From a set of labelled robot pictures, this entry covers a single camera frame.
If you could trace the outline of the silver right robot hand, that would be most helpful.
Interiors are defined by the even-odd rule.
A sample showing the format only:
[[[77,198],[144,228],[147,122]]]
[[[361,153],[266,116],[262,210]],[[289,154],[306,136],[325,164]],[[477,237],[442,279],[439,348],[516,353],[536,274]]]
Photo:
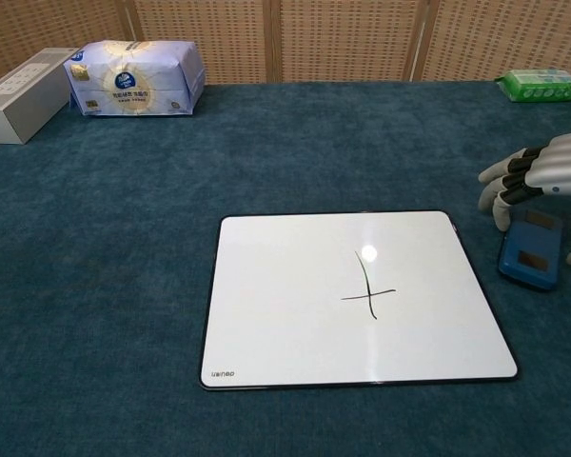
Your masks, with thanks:
[[[481,171],[478,181],[483,185],[478,209],[507,231],[516,205],[544,195],[571,197],[571,133],[506,156]]]

